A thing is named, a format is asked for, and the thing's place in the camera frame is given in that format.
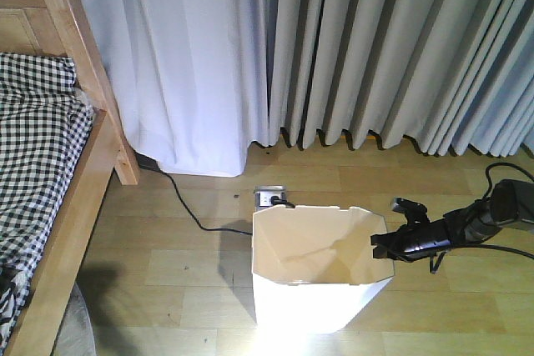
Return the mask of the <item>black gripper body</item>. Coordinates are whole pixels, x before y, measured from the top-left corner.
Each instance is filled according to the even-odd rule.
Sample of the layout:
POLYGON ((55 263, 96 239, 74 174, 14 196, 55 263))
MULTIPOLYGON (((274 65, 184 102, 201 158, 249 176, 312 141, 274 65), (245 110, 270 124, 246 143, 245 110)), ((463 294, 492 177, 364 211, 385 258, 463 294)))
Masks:
POLYGON ((395 232, 370 236, 370 244, 374 246, 373 258, 420 260, 451 247, 444 219, 432 223, 427 213, 408 211, 403 215, 407 223, 395 232))

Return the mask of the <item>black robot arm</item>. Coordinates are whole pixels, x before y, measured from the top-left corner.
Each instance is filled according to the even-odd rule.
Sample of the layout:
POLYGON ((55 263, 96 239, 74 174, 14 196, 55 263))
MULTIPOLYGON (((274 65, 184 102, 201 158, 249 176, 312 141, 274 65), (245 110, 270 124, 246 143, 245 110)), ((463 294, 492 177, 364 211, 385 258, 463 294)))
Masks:
POLYGON ((532 230, 533 184, 503 179, 489 197, 433 222, 425 205, 406 198, 394 198, 392 210, 404 214, 407 223, 395 232, 372 235, 373 257, 411 263, 441 251, 483 243, 504 228, 532 230))

